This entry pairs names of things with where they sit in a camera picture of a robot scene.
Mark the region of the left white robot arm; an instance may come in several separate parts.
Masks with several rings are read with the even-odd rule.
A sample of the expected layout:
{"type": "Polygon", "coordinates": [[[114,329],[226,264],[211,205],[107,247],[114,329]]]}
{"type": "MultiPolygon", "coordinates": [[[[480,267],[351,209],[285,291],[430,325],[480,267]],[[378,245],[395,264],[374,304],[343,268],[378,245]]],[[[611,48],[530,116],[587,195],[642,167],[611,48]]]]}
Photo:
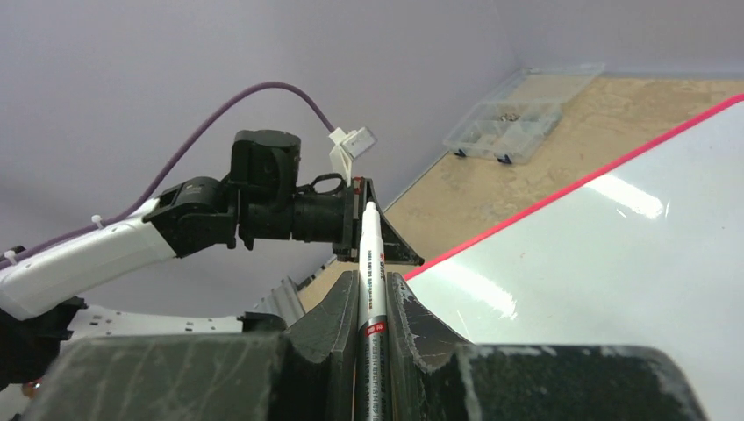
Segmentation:
{"type": "Polygon", "coordinates": [[[243,130],[222,179],[192,178],[149,197],[121,218],[91,219],[48,246],[1,253],[1,383],[38,380],[70,339],[82,293],[137,269],[215,245],[252,249],[258,239],[328,243],[338,260],[361,258],[362,213],[372,181],[351,173],[376,137],[368,128],[330,134],[336,186],[297,182],[301,141],[276,130],[243,130]]]}

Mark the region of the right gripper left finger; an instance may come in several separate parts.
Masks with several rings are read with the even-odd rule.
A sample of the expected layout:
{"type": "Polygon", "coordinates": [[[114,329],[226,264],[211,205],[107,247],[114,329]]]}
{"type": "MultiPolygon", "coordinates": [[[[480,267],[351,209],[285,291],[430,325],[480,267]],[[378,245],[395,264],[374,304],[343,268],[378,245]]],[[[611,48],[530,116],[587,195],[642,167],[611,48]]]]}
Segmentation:
{"type": "Polygon", "coordinates": [[[26,420],[350,420],[359,277],[340,275],[284,331],[85,339],[26,420]]]}

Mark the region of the white whiteboard marker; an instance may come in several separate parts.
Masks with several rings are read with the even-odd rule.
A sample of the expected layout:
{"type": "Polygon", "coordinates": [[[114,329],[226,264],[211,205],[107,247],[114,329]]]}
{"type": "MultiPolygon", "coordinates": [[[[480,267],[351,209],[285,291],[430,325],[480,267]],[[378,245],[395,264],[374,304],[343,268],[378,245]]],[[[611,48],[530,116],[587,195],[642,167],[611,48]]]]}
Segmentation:
{"type": "Polygon", "coordinates": [[[391,420],[386,267],[381,215],[368,202],[362,213],[359,257],[355,420],[391,420]]]}

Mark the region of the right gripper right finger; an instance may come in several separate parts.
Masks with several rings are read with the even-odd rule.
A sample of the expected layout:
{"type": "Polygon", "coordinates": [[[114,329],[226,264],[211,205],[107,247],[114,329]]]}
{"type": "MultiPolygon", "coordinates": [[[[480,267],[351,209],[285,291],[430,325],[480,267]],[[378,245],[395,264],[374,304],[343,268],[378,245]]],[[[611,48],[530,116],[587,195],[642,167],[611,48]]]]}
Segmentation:
{"type": "Polygon", "coordinates": [[[475,344],[400,274],[386,287],[396,420],[704,420],[686,376],[645,346],[475,344]]]}

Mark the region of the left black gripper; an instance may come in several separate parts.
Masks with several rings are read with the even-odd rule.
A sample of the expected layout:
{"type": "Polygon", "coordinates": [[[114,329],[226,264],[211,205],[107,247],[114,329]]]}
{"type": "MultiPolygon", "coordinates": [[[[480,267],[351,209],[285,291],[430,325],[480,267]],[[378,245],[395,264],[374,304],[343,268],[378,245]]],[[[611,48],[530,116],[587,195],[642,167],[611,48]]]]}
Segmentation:
{"type": "Polygon", "coordinates": [[[420,267],[425,259],[402,237],[385,217],[370,178],[354,177],[350,186],[339,194],[341,200],[341,233],[332,242],[333,254],[341,262],[358,263],[360,258],[361,218],[367,202],[379,213],[383,251],[387,264],[420,267]]]}

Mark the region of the red framed whiteboard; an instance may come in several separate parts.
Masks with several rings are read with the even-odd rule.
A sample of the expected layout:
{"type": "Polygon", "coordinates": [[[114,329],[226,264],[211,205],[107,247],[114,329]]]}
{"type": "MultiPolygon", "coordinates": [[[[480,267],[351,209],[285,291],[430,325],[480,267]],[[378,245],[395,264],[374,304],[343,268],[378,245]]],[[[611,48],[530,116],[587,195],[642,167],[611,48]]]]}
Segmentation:
{"type": "Polygon", "coordinates": [[[656,348],[688,376],[708,416],[742,419],[742,96],[407,281],[474,342],[656,348]]]}

